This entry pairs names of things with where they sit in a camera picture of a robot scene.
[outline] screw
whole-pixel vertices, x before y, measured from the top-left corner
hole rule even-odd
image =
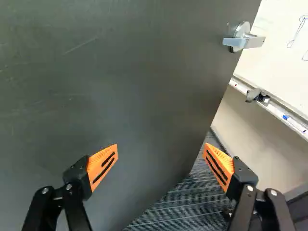
[[[277,196],[277,192],[276,192],[275,190],[273,190],[273,189],[270,191],[270,193],[271,193],[273,196]]]
[[[254,190],[254,188],[251,187],[250,185],[247,186],[247,189],[248,189],[249,191],[251,191],[251,192]]]
[[[66,190],[70,190],[72,188],[72,185],[71,184],[68,184],[67,186],[66,186]]]
[[[49,191],[48,188],[44,188],[43,191],[42,191],[42,194],[46,194],[48,191]]]

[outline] lever door handle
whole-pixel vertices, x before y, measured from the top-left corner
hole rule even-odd
[[[242,49],[261,47],[265,41],[265,36],[250,34],[250,23],[240,23],[232,38],[224,38],[222,44],[230,47],[231,52]]]

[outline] gray carpet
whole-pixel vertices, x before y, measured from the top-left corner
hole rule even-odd
[[[224,150],[210,131],[205,142]],[[211,173],[202,153],[182,182],[171,189],[123,231],[222,231],[226,227],[221,211],[231,207],[229,199]]]

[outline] beige wall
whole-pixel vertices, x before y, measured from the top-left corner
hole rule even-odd
[[[308,142],[230,86],[212,129],[227,151],[259,176],[259,189],[285,193],[307,183]]]

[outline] blue marker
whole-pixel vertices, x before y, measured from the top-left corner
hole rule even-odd
[[[282,118],[288,121],[294,128],[300,130],[302,133],[305,133],[307,131],[307,129],[304,126],[293,120],[291,117],[283,115]]]

